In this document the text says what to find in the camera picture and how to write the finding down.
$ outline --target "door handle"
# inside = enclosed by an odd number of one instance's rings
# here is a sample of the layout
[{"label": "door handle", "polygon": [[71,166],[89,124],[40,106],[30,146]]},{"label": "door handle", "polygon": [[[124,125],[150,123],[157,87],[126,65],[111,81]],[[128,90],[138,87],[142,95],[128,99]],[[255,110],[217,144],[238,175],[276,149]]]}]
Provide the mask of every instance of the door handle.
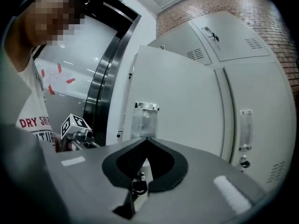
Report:
[{"label": "door handle", "polygon": [[207,32],[208,37],[211,37],[214,41],[219,42],[219,37],[216,35],[216,33],[212,32],[210,28],[204,27],[204,30]]},{"label": "door handle", "polygon": [[252,110],[241,110],[239,151],[249,151],[252,149],[252,130]]}]

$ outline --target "white cabinet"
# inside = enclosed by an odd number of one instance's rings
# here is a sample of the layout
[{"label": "white cabinet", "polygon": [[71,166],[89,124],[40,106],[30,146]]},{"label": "white cabinet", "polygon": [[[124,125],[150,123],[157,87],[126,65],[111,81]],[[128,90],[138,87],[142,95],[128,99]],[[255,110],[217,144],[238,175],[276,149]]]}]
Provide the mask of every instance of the white cabinet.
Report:
[{"label": "white cabinet", "polygon": [[141,46],[123,129],[131,137],[135,102],[158,104],[157,138],[220,156],[223,109],[214,70],[178,54]]},{"label": "white cabinet", "polygon": [[149,46],[186,56],[204,65],[240,59],[256,62],[252,60],[254,57],[267,62],[267,57],[271,56],[270,48],[262,38],[228,12],[195,18],[152,41]]},{"label": "white cabinet", "polygon": [[[228,12],[209,14],[192,20],[213,48],[220,62],[270,56],[260,37],[251,28]],[[216,34],[219,41],[213,39]]]},{"label": "white cabinet", "polygon": [[[232,164],[246,155],[245,173],[264,190],[275,187],[286,174],[296,138],[295,106],[291,89],[279,64],[242,64],[225,67],[235,107],[235,148]],[[243,120],[242,110],[251,110]],[[239,151],[251,136],[249,151]]]},{"label": "white cabinet", "polygon": [[152,41],[149,46],[162,48],[182,56],[186,56],[203,65],[211,64],[211,60],[189,24],[184,24],[173,31]]}]

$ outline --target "gray surface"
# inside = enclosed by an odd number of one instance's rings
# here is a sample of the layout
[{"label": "gray surface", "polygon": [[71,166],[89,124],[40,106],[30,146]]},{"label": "gray surface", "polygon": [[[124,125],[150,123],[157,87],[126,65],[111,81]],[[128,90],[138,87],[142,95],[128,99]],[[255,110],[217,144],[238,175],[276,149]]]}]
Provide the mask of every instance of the gray surface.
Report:
[{"label": "gray surface", "polygon": [[[48,165],[51,166],[53,162],[58,161],[61,168],[66,170],[72,180],[90,199],[100,203],[105,209],[113,211],[116,207],[123,204],[128,190],[114,187],[110,183],[103,173],[102,162],[109,154],[132,144],[136,140],[138,139],[129,140],[121,145],[109,145],[100,148],[58,153],[55,157],[56,160],[47,160]],[[67,167],[63,167],[60,163],[60,161],[80,156],[85,158],[85,161],[82,163]]]},{"label": "gray surface", "polygon": [[184,155],[189,170],[173,190],[151,193],[133,220],[215,224],[234,218],[235,213],[213,183],[220,175],[225,175],[253,203],[264,197],[263,190],[252,179],[219,157],[173,142],[155,140]]},{"label": "gray surface", "polygon": [[[92,150],[59,153],[56,157],[62,161],[83,156],[85,162],[62,168],[90,199],[101,203],[108,210],[113,210],[122,204],[127,190],[111,185],[102,172],[102,160],[136,140],[138,139]],[[183,154],[188,161],[189,170],[183,181],[173,190],[151,193],[132,220],[172,224],[188,220],[188,223],[200,221],[213,224],[234,218],[235,213],[213,184],[214,178],[219,175],[225,175],[252,203],[263,198],[264,192],[253,180],[219,157],[173,142],[157,141]],[[51,163],[53,172],[56,169],[52,167],[54,161],[52,159],[47,162]]]},{"label": "gray surface", "polygon": [[[112,186],[101,165],[109,154],[139,139],[56,154],[52,145],[41,140],[37,142],[32,134],[14,126],[2,126],[1,131],[1,155],[9,176],[43,208],[57,217],[69,218],[71,223],[128,222],[112,213],[123,203],[128,191]],[[233,218],[234,212],[213,185],[218,175],[226,175],[254,203],[263,197],[254,181],[219,157],[173,142],[157,141],[183,154],[189,170],[173,190],[150,194],[132,221],[213,224]],[[61,161],[79,156],[85,161],[62,166]]]},{"label": "gray surface", "polygon": [[211,60],[206,53],[204,46],[200,39],[196,36],[189,24],[184,24],[174,30],[166,33],[165,35],[152,41],[149,46],[159,48],[164,45],[165,50],[171,51],[182,56],[187,57],[187,53],[200,49],[203,58],[194,59],[203,65],[211,64]]}]

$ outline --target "air vent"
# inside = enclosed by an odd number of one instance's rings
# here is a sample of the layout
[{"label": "air vent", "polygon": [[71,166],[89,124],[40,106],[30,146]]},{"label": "air vent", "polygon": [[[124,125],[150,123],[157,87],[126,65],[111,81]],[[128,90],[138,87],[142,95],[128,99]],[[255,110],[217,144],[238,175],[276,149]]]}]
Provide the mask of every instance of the air vent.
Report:
[{"label": "air vent", "polygon": [[245,39],[245,42],[247,42],[251,49],[262,48],[262,45],[256,40],[256,38]]},{"label": "air vent", "polygon": [[284,169],[284,166],[285,166],[285,162],[281,162],[273,165],[267,183],[277,181],[282,174],[282,170]]},{"label": "air vent", "polygon": [[195,61],[204,58],[204,55],[202,54],[201,49],[198,48],[196,50],[187,52],[187,57]]}]

